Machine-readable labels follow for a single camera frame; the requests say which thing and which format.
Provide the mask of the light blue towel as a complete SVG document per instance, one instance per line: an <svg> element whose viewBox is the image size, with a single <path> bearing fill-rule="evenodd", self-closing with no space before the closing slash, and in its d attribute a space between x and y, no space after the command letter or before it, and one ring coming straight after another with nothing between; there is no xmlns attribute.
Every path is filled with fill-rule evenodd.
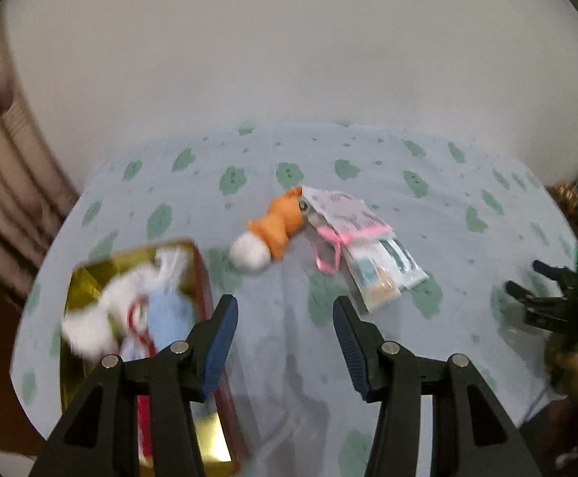
<svg viewBox="0 0 578 477"><path fill-rule="evenodd" d="M156 352L185 340L195 322L193 302L175 287L148 295L148 334Z"/></svg>

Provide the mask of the white fluffy plush cloth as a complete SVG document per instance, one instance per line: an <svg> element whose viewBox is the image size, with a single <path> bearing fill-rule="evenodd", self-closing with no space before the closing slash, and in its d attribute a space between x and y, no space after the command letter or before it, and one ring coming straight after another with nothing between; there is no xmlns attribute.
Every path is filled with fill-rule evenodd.
<svg viewBox="0 0 578 477"><path fill-rule="evenodd" d="M61 336L72 353L84 361L98 362L119 352L127 334L127 313L139 295L177 287L193 268L193 251L178 246L158 248L148 260L132 264L98 285L86 280L95 296L83 307L68 309L61 320Z"/></svg>

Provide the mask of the red white sock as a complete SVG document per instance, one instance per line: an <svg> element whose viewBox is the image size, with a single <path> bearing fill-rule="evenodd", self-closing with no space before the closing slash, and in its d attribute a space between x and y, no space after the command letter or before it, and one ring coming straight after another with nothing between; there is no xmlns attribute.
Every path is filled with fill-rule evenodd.
<svg viewBox="0 0 578 477"><path fill-rule="evenodd" d="M148 330L148 296L139 295L129 306L127 334L119 355L124 362L154 357L156 348Z"/></svg>

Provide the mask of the red gold toffee tin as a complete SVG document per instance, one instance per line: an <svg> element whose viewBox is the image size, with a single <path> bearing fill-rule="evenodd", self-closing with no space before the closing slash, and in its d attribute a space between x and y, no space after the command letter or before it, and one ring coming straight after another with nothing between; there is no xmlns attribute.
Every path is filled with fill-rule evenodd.
<svg viewBox="0 0 578 477"><path fill-rule="evenodd" d="M238 322L182 239L74 270L61 321L63 414L41 476L233 476L247 450L224 372Z"/></svg>

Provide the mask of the green white wipes packet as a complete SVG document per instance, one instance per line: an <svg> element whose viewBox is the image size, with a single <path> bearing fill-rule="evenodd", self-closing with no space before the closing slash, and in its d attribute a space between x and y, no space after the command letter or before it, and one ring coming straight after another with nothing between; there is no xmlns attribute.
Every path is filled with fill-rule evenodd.
<svg viewBox="0 0 578 477"><path fill-rule="evenodd" d="M347 244L343 255L368 313L384 308L428 279L395 235Z"/></svg>

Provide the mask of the orange plush toy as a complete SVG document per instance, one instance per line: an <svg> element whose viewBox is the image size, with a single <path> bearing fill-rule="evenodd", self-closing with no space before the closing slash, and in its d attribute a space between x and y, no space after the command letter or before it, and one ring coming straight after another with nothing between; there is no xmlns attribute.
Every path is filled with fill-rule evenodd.
<svg viewBox="0 0 578 477"><path fill-rule="evenodd" d="M305 224L302 187L275 197L261 217L247 222L247 229L232 244L230 260L245 272L260 272L283 258L287 246Z"/></svg>

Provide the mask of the pink ribbon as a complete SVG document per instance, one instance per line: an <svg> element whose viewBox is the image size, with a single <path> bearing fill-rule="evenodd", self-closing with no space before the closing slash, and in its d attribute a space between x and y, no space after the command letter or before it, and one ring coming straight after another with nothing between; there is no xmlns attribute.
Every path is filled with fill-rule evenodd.
<svg viewBox="0 0 578 477"><path fill-rule="evenodd" d="M392 227L389 225L370 226L363 229L357 229L351 233L341 234L330 226L318 226L317 234L324 243L328 243L333 248L333 261L326 262L319 254L317 246L313 248L315 253L315 262L317 268L324 273L336 273L342 259L342 250L359 240L373 240L381 238L382 235L392 233Z"/></svg>

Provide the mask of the beige patterned curtain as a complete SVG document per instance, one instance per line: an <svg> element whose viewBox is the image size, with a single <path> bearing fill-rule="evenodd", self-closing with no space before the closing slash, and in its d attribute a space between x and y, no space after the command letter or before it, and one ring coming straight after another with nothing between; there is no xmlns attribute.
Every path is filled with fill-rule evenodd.
<svg viewBox="0 0 578 477"><path fill-rule="evenodd" d="M17 306L77 199L25 99L0 11L0 294Z"/></svg>

